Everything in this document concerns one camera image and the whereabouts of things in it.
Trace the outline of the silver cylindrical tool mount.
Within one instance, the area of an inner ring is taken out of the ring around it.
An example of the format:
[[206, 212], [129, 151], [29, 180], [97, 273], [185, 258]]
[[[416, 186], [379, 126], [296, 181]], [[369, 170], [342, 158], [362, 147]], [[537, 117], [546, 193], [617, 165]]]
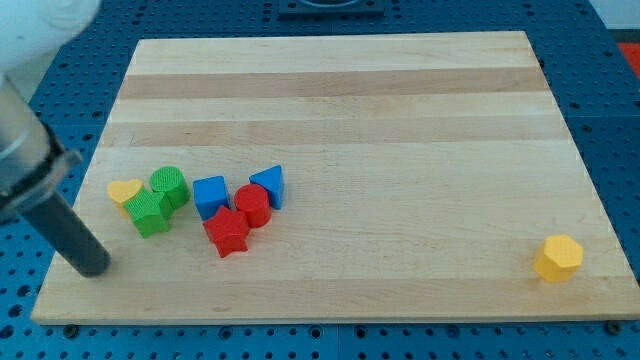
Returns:
[[1, 84], [1, 221], [53, 198], [58, 184], [82, 162], [35, 115], [15, 85]]

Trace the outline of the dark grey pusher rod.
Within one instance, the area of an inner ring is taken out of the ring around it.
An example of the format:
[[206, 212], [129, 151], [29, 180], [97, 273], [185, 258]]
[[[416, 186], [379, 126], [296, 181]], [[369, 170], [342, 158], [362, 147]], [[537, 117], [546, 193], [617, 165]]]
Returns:
[[103, 274], [111, 263], [106, 248], [57, 192], [22, 214], [83, 277]]

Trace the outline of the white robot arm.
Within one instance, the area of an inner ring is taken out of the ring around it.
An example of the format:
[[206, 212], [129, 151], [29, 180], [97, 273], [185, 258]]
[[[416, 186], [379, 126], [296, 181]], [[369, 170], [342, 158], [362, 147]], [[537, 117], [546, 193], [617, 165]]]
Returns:
[[111, 257], [57, 191], [82, 157], [35, 115], [7, 72], [74, 39], [99, 7], [87, 0], [1, 3], [1, 221], [24, 217], [84, 277], [104, 273]]

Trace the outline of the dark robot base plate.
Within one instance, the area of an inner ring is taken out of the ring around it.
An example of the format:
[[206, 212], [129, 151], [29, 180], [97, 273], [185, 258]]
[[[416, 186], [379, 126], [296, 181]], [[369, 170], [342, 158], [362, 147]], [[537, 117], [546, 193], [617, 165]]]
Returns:
[[278, 16], [381, 15], [385, 6], [385, 0], [279, 0]]

